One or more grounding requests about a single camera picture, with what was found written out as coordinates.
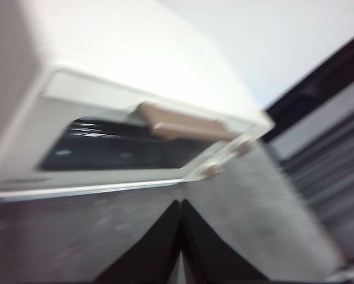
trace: tan plastic tab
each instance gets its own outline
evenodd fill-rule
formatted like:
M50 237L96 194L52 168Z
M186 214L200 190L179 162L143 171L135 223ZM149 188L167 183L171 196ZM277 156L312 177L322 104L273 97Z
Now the tan plastic tab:
M206 120L180 114L145 102L137 109L148 123L152 133L163 139L193 138L204 141L231 141L234 138L233 134L218 120Z

